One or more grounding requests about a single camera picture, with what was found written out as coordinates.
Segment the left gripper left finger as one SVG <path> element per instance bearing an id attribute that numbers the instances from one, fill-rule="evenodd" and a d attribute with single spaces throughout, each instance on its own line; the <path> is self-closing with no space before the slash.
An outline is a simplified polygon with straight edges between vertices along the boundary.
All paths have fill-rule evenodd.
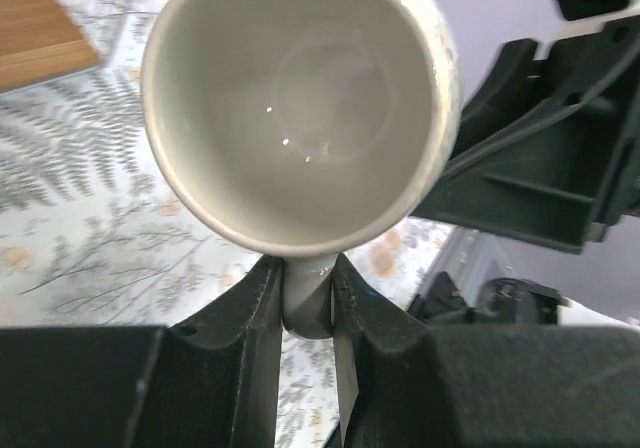
<path id="1" fill-rule="evenodd" d="M 1 333 L 5 447 L 270 447 L 283 264 L 181 323 Z"/>

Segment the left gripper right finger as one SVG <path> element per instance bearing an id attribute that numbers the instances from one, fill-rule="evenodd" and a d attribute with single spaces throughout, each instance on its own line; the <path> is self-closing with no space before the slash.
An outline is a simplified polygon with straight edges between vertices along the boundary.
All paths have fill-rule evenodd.
<path id="1" fill-rule="evenodd" d="M 345 256 L 332 273 L 346 447 L 635 447 L 639 333 L 424 324 Z"/>

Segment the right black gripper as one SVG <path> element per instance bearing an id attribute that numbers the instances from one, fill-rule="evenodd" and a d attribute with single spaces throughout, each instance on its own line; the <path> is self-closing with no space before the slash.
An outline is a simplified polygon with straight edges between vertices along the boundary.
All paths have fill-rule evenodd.
<path id="1" fill-rule="evenodd" d="M 536 49 L 501 48 L 415 215 L 577 253 L 639 212 L 639 19 Z"/>

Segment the white speckled mug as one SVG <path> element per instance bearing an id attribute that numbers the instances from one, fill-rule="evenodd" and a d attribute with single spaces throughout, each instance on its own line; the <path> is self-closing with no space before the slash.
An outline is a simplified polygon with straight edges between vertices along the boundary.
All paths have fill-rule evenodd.
<path id="1" fill-rule="evenodd" d="M 462 101 L 434 0 L 169 0 L 141 93 L 167 183 L 215 233 L 284 260 L 282 321 L 308 339 L 332 334 L 338 255 L 440 177 Z"/>

